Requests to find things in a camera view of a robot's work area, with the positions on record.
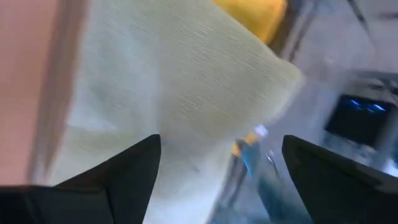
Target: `gray floor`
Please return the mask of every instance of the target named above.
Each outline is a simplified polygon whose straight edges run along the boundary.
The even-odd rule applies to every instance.
[[[264,151],[272,150],[281,176],[289,175],[280,153],[282,138],[293,134],[319,144],[323,125],[333,104],[355,70],[398,72],[398,12],[396,0],[356,0],[368,22],[368,31],[357,20],[347,0],[305,1],[295,26],[282,51],[289,58],[297,50],[293,63],[301,69],[307,83],[281,119],[268,124]],[[295,47],[303,24],[315,13],[308,31]],[[234,210],[252,217],[266,217],[264,207],[250,180],[245,179]]]

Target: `screen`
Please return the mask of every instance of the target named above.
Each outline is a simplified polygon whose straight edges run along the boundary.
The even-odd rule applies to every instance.
[[[392,103],[342,95],[325,129],[358,144],[375,147],[395,109]]]

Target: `yellow object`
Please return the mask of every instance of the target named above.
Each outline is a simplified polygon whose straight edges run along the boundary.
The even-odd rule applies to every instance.
[[[213,0],[230,16],[269,44],[285,16],[285,0]]]
[[[258,136],[255,133],[250,133],[243,139],[243,141],[245,141],[248,144],[253,144],[258,139],[260,139],[260,136]],[[239,147],[238,147],[238,145],[236,143],[232,147],[232,154],[234,154],[235,156],[241,156],[241,151],[239,150]]]

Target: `pale yellow cloth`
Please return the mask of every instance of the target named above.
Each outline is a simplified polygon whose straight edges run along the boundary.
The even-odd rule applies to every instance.
[[[160,133],[144,223],[205,223],[234,139],[280,116],[302,82],[209,1],[95,0],[83,36],[51,183]]]

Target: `textured fabric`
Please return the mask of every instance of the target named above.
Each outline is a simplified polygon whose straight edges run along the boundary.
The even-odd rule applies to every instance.
[[[144,223],[204,223],[234,139],[280,116],[301,81],[212,2],[92,1],[50,181],[159,133],[162,157]]]

